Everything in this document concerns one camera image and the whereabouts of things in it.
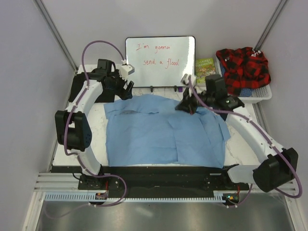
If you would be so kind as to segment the light blue long sleeve shirt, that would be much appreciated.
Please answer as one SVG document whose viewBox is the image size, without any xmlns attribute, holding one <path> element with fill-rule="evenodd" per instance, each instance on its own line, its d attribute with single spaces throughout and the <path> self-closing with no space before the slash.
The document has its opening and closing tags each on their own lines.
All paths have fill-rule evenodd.
<svg viewBox="0 0 308 231">
<path fill-rule="evenodd" d="M 178 101 L 145 94 L 104 106 L 111 167 L 180 164 L 222 168 L 230 133 L 217 114 L 176 110 Z"/>
</svg>

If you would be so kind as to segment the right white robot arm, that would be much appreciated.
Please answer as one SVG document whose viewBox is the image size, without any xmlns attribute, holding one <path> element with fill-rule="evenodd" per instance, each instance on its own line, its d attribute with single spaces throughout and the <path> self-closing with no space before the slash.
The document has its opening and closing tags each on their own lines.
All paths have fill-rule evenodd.
<svg viewBox="0 0 308 231">
<path fill-rule="evenodd" d="M 237 183 L 255 184 L 263 192 L 279 189 L 280 186 L 295 180 L 297 194 L 284 195 L 299 198 L 302 185 L 296 173 L 298 153 L 294 148 L 286 149 L 276 142 L 258 123 L 254 122 L 244 103 L 237 97 L 228 94 L 224 78 L 211 75 L 206 78 L 206 90 L 196 91 L 196 77 L 184 74 L 181 83 L 186 86 L 183 99 L 176 109 L 190 114 L 204 107 L 220 115 L 231 125 L 253 150 L 259 161 L 258 166 L 233 165 L 220 177 L 221 186 L 232 189 Z"/>
</svg>

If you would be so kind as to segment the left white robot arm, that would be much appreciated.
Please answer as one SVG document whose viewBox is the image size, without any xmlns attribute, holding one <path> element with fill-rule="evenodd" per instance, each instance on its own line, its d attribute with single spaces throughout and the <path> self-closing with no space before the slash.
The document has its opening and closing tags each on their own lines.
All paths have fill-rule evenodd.
<svg viewBox="0 0 308 231">
<path fill-rule="evenodd" d="M 98 72 L 93 78 L 85 74 L 85 81 L 75 99 L 65 110 L 55 113 L 57 140 L 64 146 L 67 156 L 75 156 L 85 175 L 90 176 L 89 184 L 95 189 L 105 185 L 105 176 L 100 174 L 101 164 L 91 148 L 92 131 L 87 116 L 97 98 L 105 91 L 118 96 L 122 100 L 132 98 L 133 81 L 128 81 L 134 73 L 134 67 L 122 60 L 116 67 L 115 63 L 100 59 Z"/>
</svg>

